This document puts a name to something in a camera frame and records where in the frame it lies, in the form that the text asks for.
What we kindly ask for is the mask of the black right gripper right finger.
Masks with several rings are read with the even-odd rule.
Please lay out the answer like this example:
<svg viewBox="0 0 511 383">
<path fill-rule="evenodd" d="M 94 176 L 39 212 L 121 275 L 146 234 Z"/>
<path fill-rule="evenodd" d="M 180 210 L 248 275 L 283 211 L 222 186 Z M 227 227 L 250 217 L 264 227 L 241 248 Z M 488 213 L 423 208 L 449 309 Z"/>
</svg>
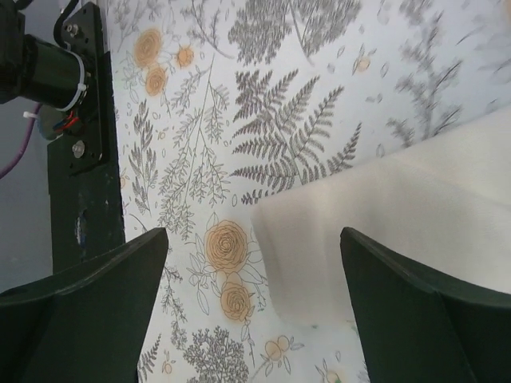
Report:
<svg viewBox="0 0 511 383">
<path fill-rule="evenodd" d="M 508 382 L 510 296 L 343 228 L 340 251 L 372 382 Z"/>
</svg>

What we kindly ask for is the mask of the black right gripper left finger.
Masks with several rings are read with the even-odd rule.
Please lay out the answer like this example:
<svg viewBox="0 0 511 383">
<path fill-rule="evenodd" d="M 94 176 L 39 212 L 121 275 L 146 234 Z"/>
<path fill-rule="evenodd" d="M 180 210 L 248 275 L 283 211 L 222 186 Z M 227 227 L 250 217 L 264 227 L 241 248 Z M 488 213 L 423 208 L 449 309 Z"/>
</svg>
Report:
<svg viewBox="0 0 511 383">
<path fill-rule="evenodd" d="M 168 251 L 154 228 L 1 294 L 3 382 L 136 382 Z"/>
</svg>

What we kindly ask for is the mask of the white cloth napkin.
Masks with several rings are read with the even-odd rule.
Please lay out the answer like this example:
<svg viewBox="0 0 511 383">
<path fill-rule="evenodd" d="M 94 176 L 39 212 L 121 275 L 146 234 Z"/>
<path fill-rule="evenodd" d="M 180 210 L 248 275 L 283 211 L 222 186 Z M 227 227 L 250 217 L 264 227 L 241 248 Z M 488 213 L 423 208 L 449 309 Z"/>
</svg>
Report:
<svg viewBox="0 0 511 383">
<path fill-rule="evenodd" d="M 340 253 L 352 227 L 399 254 L 491 290 L 510 290 L 510 111 L 262 198 L 251 221 L 277 315 L 351 320 Z"/>
</svg>

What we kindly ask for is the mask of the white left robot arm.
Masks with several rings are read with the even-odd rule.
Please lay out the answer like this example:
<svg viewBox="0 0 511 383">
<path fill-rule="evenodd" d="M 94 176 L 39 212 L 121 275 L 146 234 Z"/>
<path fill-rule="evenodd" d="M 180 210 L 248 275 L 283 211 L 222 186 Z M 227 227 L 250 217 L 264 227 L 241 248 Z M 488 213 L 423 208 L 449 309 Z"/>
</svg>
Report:
<svg viewBox="0 0 511 383">
<path fill-rule="evenodd" d="M 87 90 L 74 52 L 25 33 L 22 1 L 1 2 L 1 102 L 25 98 L 69 111 Z"/>
</svg>

